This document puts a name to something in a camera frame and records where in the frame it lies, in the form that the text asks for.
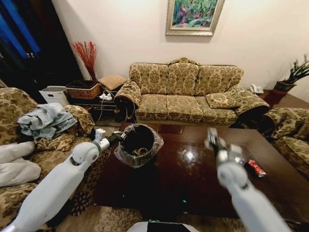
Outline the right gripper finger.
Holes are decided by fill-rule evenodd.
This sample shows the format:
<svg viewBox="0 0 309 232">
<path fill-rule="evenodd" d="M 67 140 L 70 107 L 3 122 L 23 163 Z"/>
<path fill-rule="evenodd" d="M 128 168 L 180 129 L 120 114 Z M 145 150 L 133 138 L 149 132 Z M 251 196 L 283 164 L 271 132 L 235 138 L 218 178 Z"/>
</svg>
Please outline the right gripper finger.
<svg viewBox="0 0 309 232">
<path fill-rule="evenodd" d="M 213 139 L 212 133 L 208 132 L 207 138 L 204 141 L 204 145 L 205 145 L 206 148 L 213 148 L 212 139 Z"/>
<path fill-rule="evenodd" d="M 216 128 L 209 128 L 208 129 L 208 141 L 209 143 L 217 143 L 219 139 L 217 129 Z"/>
</svg>

